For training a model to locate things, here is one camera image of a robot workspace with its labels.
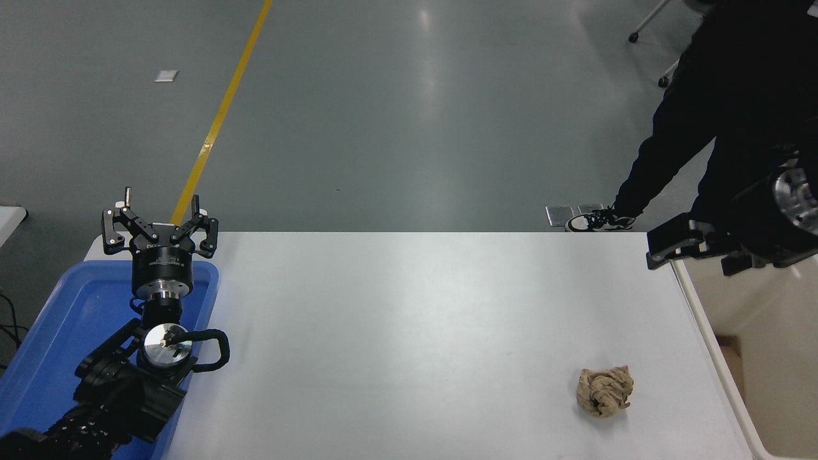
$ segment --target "gray floor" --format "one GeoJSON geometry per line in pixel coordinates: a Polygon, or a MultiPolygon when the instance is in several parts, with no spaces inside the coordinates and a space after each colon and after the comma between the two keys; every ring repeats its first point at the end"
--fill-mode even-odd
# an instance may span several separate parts
{"type": "MultiPolygon", "coordinates": [[[[23,324],[125,185],[169,219],[261,4],[0,2],[0,196],[31,213],[0,286],[23,324]]],[[[649,134],[699,23],[672,2],[628,43],[654,4],[275,0],[203,206],[225,231],[551,231],[544,205],[612,201],[649,134]]],[[[705,160],[637,230],[689,207],[705,160]]]]}

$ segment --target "sneaker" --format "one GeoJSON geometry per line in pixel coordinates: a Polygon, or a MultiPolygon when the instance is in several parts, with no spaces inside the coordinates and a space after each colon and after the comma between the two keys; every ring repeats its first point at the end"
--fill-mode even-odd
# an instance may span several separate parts
{"type": "Polygon", "coordinates": [[[616,232],[633,228],[635,217],[619,216],[610,206],[580,214],[565,223],[566,232],[616,232]]]}

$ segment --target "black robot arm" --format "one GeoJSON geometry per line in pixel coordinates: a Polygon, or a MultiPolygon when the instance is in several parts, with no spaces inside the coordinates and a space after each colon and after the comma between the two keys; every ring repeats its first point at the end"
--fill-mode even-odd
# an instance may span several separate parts
{"type": "Polygon", "coordinates": [[[134,318],[93,350],[76,369],[80,383],[77,405],[45,433],[20,429],[0,438],[0,452],[9,460],[106,460],[133,436],[154,442],[187,393],[182,381],[191,372],[211,372],[230,358],[227,335],[218,329],[188,331],[182,327],[182,298],[193,290],[193,254],[213,257],[218,221],[191,203],[191,218],[181,226],[146,223],[131,210],[131,189],[125,199],[102,212],[103,250],[112,255],[129,250],[133,257],[131,291],[134,318]],[[115,225],[131,239],[125,245],[115,225]],[[204,230],[198,248],[193,234],[204,230]],[[219,359],[198,364],[193,342],[216,340],[219,359]]]}
{"type": "Polygon", "coordinates": [[[724,256],[726,276],[818,254],[818,117],[807,120],[786,161],[737,194],[717,226],[679,214],[648,232],[648,268],[724,256]]]}

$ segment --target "person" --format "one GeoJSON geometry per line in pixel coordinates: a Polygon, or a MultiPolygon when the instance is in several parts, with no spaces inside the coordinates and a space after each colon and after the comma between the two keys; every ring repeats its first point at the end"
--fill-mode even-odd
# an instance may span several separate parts
{"type": "Polygon", "coordinates": [[[570,232],[630,230],[682,166],[715,144],[690,217],[718,224],[737,193],[784,162],[818,115],[818,0],[719,0],[682,53],[611,206],[570,232]]]}

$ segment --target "cable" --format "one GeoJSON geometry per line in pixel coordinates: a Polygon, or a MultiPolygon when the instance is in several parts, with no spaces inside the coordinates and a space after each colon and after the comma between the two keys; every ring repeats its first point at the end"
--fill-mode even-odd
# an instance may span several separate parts
{"type": "Polygon", "coordinates": [[[8,302],[8,306],[11,307],[11,322],[14,324],[14,328],[17,328],[17,310],[14,308],[14,303],[11,302],[11,299],[6,297],[4,294],[0,294],[0,298],[3,298],[8,302]]]}
{"type": "Polygon", "coordinates": [[[16,329],[22,329],[23,331],[29,332],[29,329],[26,326],[14,326],[12,324],[0,324],[0,327],[15,327],[16,329]]]}
{"type": "Polygon", "coordinates": [[[19,350],[20,344],[23,342],[23,340],[20,338],[20,329],[25,329],[26,332],[28,332],[29,329],[17,323],[17,309],[14,307],[14,302],[12,302],[11,299],[6,297],[4,294],[0,294],[0,298],[8,302],[8,306],[11,309],[11,325],[0,325],[0,328],[9,336],[11,336],[11,333],[6,328],[12,327],[14,329],[14,336],[11,339],[14,341],[17,349],[19,350]]]}
{"type": "Polygon", "coordinates": [[[20,345],[21,345],[22,342],[20,341],[20,338],[16,334],[12,334],[8,329],[6,329],[5,327],[2,327],[2,326],[0,326],[0,331],[5,332],[6,335],[8,336],[8,338],[10,338],[10,339],[12,339],[14,341],[15,347],[18,350],[20,349],[20,345]]]}

